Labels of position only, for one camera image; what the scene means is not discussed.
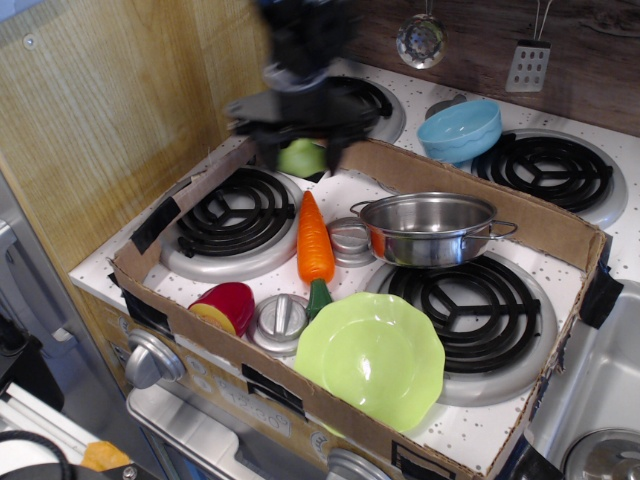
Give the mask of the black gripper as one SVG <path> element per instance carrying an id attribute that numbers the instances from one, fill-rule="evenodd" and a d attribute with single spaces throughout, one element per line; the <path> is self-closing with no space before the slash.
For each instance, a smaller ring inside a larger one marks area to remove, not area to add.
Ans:
<path id="1" fill-rule="evenodd" d="M 280 153 L 302 138 L 326 140 L 334 175 L 343 151 L 366 139 L 383 117 L 383 93 L 360 79 L 327 79 L 306 92 L 267 90 L 226 106 L 232 129 L 252 138 L 260 163 L 277 170 Z"/>

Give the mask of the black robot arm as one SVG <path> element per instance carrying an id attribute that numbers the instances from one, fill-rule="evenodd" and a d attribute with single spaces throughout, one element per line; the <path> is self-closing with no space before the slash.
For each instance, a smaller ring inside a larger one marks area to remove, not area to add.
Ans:
<path id="1" fill-rule="evenodd" d="M 270 56 L 263 69 L 264 92 L 230 102 L 226 114 L 237 135 L 251 138 L 262 162 L 277 168 L 292 141 L 326 142 L 326 165 L 335 172 L 342 152 L 365 140 L 377 111 L 356 101 L 329 75 L 334 59 L 355 36 L 357 15 L 350 1 L 258 1 L 269 28 Z"/>

